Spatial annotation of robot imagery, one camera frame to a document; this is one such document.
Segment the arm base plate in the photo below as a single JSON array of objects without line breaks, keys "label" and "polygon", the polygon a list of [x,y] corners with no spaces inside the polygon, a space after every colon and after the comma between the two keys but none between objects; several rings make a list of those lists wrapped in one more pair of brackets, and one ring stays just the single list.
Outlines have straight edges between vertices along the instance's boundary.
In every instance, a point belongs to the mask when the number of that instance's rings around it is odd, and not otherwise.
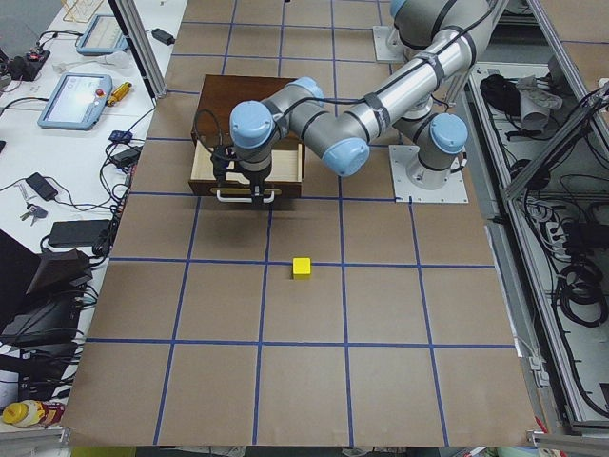
[{"label": "arm base plate", "polygon": [[372,36],[378,62],[398,64],[406,61],[405,46],[393,26],[374,26]]},{"label": "arm base plate", "polygon": [[466,186],[455,158],[451,167],[443,171],[425,168],[419,161],[417,146],[391,145],[389,162],[398,203],[468,204]]}]

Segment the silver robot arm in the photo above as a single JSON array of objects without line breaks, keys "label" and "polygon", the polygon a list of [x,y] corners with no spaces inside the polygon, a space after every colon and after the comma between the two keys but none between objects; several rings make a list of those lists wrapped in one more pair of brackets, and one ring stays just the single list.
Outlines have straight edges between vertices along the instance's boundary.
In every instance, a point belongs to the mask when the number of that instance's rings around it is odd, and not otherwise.
[{"label": "silver robot arm", "polygon": [[485,1],[394,1],[390,5],[401,42],[416,52],[401,69],[335,116],[310,77],[289,82],[261,101],[244,101],[230,113],[229,132],[236,170],[249,182],[248,201],[270,203],[265,179],[275,143],[294,133],[337,175],[357,172],[370,142],[431,94],[449,77],[469,70],[488,45],[492,10]]}]

